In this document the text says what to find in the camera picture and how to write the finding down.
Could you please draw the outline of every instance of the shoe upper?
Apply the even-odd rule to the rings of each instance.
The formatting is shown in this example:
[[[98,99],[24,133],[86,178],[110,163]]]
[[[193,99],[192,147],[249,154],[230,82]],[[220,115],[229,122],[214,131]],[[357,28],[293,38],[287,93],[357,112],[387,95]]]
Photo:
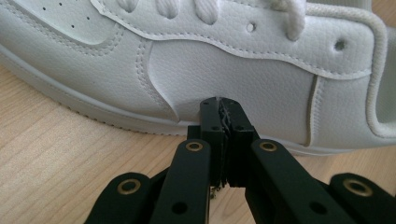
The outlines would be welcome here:
[[[367,10],[307,4],[295,40],[259,0],[0,0],[0,18],[0,52],[110,115],[185,126],[220,96],[300,151],[396,142],[386,94],[376,109],[388,33]]]

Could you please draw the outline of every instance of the black metal bracket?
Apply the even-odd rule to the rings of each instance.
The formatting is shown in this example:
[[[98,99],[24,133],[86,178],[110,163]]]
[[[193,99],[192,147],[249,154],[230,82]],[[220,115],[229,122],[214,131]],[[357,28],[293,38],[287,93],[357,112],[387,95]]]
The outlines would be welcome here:
[[[246,188],[257,223],[396,223],[396,199],[372,181],[313,178],[278,142],[260,139],[242,106],[226,98],[201,102],[171,166],[149,179],[114,178],[86,223],[208,223],[210,186]]]

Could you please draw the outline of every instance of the sneaker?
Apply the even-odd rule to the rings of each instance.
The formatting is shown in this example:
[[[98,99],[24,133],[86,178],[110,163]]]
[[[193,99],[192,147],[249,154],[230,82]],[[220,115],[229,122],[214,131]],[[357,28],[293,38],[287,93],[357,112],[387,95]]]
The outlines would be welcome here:
[[[219,96],[297,153],[395,144],[396,32],[368,0],[312,2],[0,0],[0,63],[123,129],[185,134]]]

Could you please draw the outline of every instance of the white shoelace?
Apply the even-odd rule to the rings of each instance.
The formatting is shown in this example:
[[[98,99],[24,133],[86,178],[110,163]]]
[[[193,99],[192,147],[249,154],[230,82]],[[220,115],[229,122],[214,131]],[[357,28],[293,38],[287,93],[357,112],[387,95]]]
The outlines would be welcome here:
[[[133,12],[139,0],[117,0],[120,7]],[[194,0],[197,16],[206,24],[214,24],[219,17],[219,0]],[[177,16],[180,0],[156,0],[157,10],[168,19]],[[297,40],[304,30],[306,0],[273,0],[272,8],[287,11],[289,14],[287,35]]]

